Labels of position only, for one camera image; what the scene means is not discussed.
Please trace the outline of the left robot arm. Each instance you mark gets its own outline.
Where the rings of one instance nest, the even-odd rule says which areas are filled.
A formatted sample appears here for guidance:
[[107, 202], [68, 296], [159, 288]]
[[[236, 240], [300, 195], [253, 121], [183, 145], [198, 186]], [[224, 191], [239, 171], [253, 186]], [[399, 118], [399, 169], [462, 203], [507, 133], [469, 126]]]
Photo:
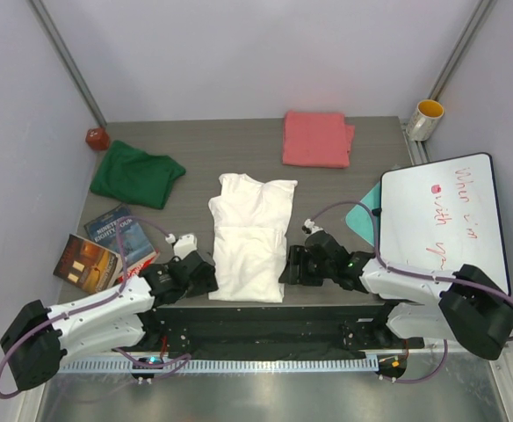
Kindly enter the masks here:
[[215, 263], [191, 251], [164, 264], [152, 264], [126, 282], [81, 300], [46, 307], [27, 303], [0, 339], [16, 391], [34, 389], [59, 369], [95, 353], [116, 348], [156, 349], [163, 325], [156, 311], [185, 297], [217, 290]]

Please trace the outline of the white t shirt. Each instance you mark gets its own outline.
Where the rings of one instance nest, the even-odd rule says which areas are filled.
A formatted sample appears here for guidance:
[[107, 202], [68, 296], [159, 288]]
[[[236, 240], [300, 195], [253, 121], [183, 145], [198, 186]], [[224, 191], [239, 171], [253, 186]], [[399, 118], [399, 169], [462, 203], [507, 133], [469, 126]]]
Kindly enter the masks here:
[[287, 254], [286, 233], [298, 182], [260, 182], [224, 173], [220, 195], [208, 202], [213, 216], [213, 260], [218, 289], [212, 301], [281, 303], [279, 277]]

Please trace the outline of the white whiteboard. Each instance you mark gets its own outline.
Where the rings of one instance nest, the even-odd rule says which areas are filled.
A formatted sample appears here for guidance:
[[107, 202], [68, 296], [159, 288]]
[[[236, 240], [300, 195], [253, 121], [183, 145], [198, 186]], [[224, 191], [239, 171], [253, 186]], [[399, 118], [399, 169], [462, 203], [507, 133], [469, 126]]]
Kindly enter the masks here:
[[492, 157], [478, 153], [385, 172], [379, 248], [394, 266], [437, 271], [477, 266], [508, 293]]

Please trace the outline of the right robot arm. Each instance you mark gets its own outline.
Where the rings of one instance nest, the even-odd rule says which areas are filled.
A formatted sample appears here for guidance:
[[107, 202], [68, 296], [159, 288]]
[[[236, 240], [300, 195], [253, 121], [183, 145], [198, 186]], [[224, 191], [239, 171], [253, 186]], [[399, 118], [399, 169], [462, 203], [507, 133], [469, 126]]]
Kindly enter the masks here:
[[290, 247], [279, 280], [310, 287], [332, 280], [344, 290], [384, 297], [392, 308], [372, 325], [373, 339], [384, 347], [406, 338], [441, 338], [497, 360], [513, 330], [513, 303], [478, 267], [414, 272], [384, 266], [371, 252], [347, 251], [323, 230]]

